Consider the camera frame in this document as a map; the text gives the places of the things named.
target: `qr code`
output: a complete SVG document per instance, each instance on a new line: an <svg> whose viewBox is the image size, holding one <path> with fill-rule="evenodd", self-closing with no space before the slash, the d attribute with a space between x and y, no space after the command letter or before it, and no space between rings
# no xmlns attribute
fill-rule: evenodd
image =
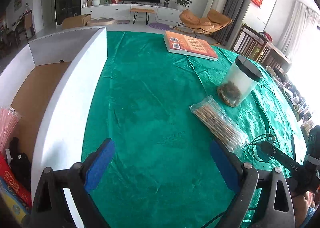
<svg viewBox="0 0 320 228"><path fill-rule="evenodd" d="M169 37L169 38L170 38L170 41L171 41L171 42L176 42L176 43L179 42L177 38L174 38L174 37Z"/></svg>
<svg viewBox="0 0 320 228"><path fill-rule="evenodd" d="M174 49L180 49L180 45L178 43L173 43L172 46Z"/></svg>

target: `red gift bag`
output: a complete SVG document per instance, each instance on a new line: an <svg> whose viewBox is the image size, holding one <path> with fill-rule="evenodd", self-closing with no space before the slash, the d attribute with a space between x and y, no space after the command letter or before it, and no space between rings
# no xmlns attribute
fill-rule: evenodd
<svg viewBox="0 0 320 228"><path fill-rule="evenodd" d="M16 194L26 203L27 206L31 207L31 193L25 189L15 178L8 166L4 156L0 153L0 176L4 181L12 187Z"/></svg>

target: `plastic jar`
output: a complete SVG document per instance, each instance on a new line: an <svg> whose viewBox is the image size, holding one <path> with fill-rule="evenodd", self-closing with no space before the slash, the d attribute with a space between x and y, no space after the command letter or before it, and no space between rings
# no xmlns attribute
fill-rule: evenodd
<svg viewBox="0 0 320 228"><path fill-rule="evenodd" d="M217 93L225 104L238 106L254 89L263 75L249 59L238 55L227 75L217 88Z"/></svg>

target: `orange book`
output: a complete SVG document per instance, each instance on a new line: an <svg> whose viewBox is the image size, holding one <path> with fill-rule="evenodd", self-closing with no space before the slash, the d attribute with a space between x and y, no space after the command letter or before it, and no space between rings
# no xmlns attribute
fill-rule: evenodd
<svg viewBox="0 0 320 228"><path fill-rule="evenodd" d="M218 55L205 40L166 31L163 37L168 52L218 60Z"/></svg>

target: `purple rug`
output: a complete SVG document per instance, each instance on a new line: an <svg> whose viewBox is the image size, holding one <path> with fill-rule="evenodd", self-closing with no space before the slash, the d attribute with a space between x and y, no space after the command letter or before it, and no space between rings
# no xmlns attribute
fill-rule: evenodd
<svg viewBox="0 0 320 228"><path fill-rule="evenodd" d="M155 29L160 29L160 30L172 30L172 28L169 27L169 25L162 24L162 23L150 23L150 27L155 28Z"/></svg>

